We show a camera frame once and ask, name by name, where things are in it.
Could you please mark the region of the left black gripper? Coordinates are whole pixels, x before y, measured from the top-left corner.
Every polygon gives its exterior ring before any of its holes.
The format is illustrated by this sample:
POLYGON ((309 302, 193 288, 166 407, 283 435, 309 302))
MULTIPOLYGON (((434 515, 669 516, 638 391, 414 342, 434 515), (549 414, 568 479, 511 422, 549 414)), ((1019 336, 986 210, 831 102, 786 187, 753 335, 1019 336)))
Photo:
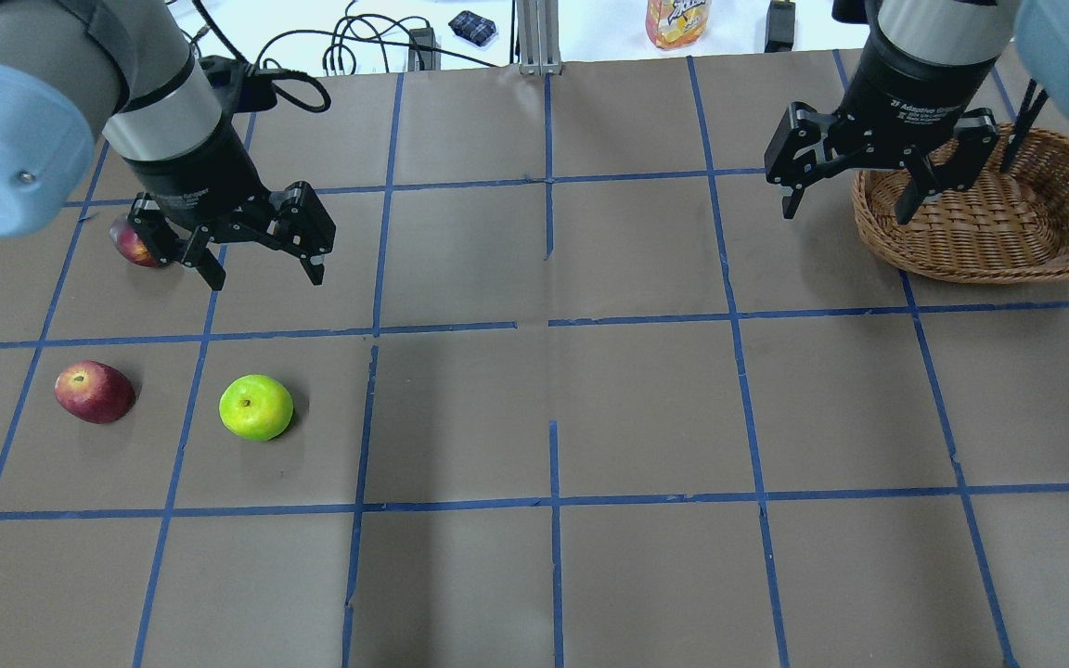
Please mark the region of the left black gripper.
POLYGON ((126 164, 143 187, 128 224, 153 261, 184 259, 212 291, 221 291, 224 267, 211 242, 258 242, 301 258, 311 284, 323 284, 336 236, 329 212, 305 182, 281 191, 264 186, 241 139, 208 139, 179 157, 126 164))

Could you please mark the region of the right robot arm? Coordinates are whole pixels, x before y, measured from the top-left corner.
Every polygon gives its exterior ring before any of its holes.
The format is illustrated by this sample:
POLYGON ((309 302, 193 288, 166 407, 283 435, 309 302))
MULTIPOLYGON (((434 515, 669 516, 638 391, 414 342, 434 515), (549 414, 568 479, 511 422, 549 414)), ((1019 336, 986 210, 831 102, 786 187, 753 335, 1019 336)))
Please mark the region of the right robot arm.
POLYGON ((1069 120, 1069 1, 836 1, 841 24, 867 26, 856 73, 831 114, 793 102, 764 155, 783 216, 848 170, 907 171, 895 204, 907 224, 923 202, 975 185, 996 147, 1009 169, 1047 102, 1069 120), (1031 77, 1031 100, 1001 139, 971 100, 1007 46, 1031 77))

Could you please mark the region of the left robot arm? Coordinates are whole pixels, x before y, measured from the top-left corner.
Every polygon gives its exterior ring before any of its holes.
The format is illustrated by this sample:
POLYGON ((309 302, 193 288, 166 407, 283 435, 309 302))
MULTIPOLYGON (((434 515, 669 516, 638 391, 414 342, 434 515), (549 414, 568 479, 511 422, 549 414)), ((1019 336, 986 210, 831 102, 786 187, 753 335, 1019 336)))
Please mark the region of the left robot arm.
POLYGON ((113 234, 133 263, 179 263, 213 290, 213 246, 258 244, 301 263, 314 285, 336 226, 314 188, 264 186, 233 127, 289 100, 241 55, 199 57, 161 1, 0 1, 0 238, 55 220, 105 139, 141 185, 113 234))

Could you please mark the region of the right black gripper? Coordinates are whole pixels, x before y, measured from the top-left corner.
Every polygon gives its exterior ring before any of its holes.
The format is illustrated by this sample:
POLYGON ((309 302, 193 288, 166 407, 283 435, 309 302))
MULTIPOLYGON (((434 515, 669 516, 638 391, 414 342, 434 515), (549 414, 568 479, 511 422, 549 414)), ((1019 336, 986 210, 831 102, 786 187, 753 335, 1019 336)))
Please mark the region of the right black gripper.
POLYGON ((971 187, 998 143, 992 110, 969 109, 994 63, 925 62, 890 38, 867 38, 837 109, 793 102, 769 140, 766 181, 781 186, 784 219, 796 217, 818 178, 849 169, 907 171, 897 226, 911 223, 926 199, 971 187))

